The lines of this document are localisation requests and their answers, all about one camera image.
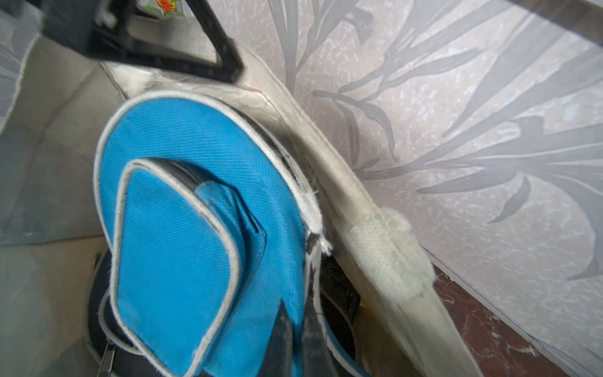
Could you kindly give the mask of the beige canvas bag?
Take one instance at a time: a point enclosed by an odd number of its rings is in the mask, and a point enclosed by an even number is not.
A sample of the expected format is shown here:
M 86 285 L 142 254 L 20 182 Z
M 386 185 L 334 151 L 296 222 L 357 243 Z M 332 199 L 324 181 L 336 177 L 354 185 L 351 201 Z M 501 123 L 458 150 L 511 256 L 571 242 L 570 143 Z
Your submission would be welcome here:
M 160 42 L 215 62 L 194 15 L 158 19 Z M 1 13 L 1 374 L 99 376 L 86 345 L 98 254 L 110 251 L 94 197 L 94 160 L 111 117 L 160 91 L 220 100 L 262 124 L 298 164 L 343 276 L 360 296 L 356 363 L 377 375 L 478 376 L 437 296 L 430 260 L 408 220 L 378 207 L 348 164 L 255 53 L 223 83 L 99 61 L 42 34 L 44 14 Z

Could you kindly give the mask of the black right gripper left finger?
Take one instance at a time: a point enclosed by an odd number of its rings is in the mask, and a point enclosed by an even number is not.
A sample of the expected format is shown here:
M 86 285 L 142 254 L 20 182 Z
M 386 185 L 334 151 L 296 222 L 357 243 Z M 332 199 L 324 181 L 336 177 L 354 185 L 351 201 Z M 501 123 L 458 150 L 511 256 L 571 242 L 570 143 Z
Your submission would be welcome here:
M 276 314 L 269 344 L 257 377 L 291 377 L 294 333 L 284 301 Z

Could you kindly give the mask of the blue paddle case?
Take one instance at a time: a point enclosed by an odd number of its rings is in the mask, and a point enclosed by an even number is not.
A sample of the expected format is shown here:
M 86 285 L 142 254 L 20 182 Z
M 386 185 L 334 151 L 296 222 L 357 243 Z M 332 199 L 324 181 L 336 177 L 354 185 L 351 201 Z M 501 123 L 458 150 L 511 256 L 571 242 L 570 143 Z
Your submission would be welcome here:
M 331 251 L 308 179 L 254 118 L 212 97 L 127 101 L 94 160 L 119 329 L 164 376 L 257 376 L 283 300 L 303 376 L 302 329 Z

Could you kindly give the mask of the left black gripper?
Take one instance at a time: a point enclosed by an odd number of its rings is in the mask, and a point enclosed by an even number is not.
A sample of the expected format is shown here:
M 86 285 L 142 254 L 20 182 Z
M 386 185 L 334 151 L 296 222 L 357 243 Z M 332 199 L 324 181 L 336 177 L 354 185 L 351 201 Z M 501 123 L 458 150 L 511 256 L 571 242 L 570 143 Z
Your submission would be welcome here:
M 135 1 L 41 1 L 42 34 L 87 58 L 157 68 L 235 83 L 243 62 L 206 1 L 187 4 L 218 55 L 215 62 L 160 42 L 158 19 L 143 16 Z

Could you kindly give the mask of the black paddle case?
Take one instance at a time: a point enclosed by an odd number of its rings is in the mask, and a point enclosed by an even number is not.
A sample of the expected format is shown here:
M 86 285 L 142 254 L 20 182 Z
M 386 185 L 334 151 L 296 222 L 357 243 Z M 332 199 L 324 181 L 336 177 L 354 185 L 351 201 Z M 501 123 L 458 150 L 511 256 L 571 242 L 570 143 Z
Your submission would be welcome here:
M 367 376 L 355 361 L 357 341 L 353 333 L 360 296 L 343 276 L 333 258 L 323 258 L 328 270 L 320 278 L 320 303 L 328 329 L 328 339 L 336 350 L 331 353 L 337 376 Z M 99 364 L 99 376 L 160 376 L 119 329 L 108 299 L 111 252 L 98 254 L 94 281 L 86 304 L 86 345 Z

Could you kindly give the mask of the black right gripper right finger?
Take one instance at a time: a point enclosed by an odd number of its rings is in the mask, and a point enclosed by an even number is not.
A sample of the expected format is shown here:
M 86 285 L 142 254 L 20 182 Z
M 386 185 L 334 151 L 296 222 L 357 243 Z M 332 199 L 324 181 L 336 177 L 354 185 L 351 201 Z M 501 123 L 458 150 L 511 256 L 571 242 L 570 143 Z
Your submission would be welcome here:
M 306 301 L 301 338 L 303 376 L 338 377 L 311 298 Z

